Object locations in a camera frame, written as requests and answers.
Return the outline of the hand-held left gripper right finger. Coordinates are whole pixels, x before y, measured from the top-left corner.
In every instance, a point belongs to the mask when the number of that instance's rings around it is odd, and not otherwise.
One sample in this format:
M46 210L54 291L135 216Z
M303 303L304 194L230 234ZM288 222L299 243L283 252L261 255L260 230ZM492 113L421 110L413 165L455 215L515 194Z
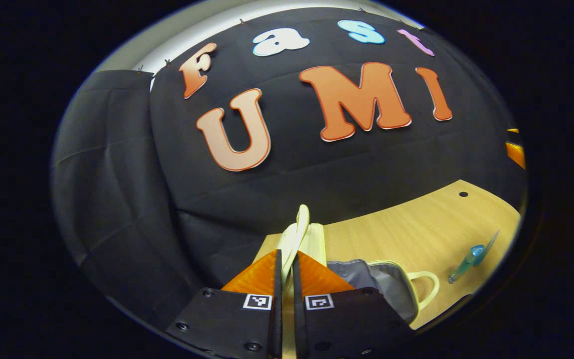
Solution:
M387 359L414 336L378 289L351 288L301 252L292 269L297 358Z

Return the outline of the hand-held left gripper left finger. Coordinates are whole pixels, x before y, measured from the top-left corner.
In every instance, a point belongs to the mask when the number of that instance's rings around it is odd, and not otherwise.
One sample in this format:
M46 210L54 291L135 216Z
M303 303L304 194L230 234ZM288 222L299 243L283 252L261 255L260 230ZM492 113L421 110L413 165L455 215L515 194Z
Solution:
M201 288L165 333L208 359L280 359L281 296L281 251L273 250L222 289Z

